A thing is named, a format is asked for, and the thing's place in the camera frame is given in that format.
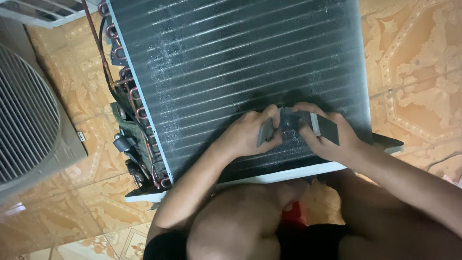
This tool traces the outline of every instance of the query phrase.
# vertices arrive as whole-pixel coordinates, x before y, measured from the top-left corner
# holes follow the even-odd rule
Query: person's left hand
[[[262,113],[247,112],[232,123],[215,143],[233,160],[240,156],[268,152],[282,144],[281,131],[277,130],[269,142],[257,147],[260,127],[270,118],[273,119],[273,126],[279,128],[281,118],[276,105],[269,105]]]

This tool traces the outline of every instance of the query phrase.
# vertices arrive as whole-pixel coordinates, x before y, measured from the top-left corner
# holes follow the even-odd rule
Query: leg
[[[188,238],[191,259],[278,259],[276,229],[283,208],[305,182],[241,185],[216,195],[195,219]]]
[[[454,234],[351,170],[331,173],[327,185],[339,193],[341,212],[352,232],[340,241],[340,258],[444,259],[462,255],[461,241]]]

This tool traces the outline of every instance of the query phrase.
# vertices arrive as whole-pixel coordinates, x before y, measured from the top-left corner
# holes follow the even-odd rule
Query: person
[[[462,258],[460,188],[360,141],[339,113],[305,102],[292,110],[316,113],[338,126],[340,145],[316,136],[302,120],[299,133],[319,157],[347,167],[320,175],[338,192],[346,224],[281,231],[283,209],[306,186],[300,179],[237,185],[211,197],[231,161],[282,143],[277,131],[256,146],[264,122],[272,118],[279,127],[278,108],[270,105],[235,121],[168,192],[149,229],[145,260]]]

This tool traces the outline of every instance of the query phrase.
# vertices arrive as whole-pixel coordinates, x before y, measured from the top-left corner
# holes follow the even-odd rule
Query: hand
[[[247,155],[266,153],[282,144],[281,131],[277,130],[269,142],[257,147],[258,131],[268,120],[273,119],[273,126],[279,128],[281,121],[276,105],[269,105],[263,113],[250,111],[233,122],[228,129],[215,141],[232,160]]]
[[[355,155],[355,151],[364,143],[356,136],[353,128],[339,113],[325,113],[318,106],[311,103],[300,102],[292,107],[293,112],[309,111],[318,114],[337,124],[339,144],[322,136],[316,136],[310,126],[302,119],[299,120],[299,133],[305,139],[310,149],[319,157],[345,164]]]

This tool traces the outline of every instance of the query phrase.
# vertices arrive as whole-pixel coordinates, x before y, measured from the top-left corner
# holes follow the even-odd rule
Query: fan grille
[[[60,118],[40,75],[0,45],[0,184],[30,172],[53,150]]]

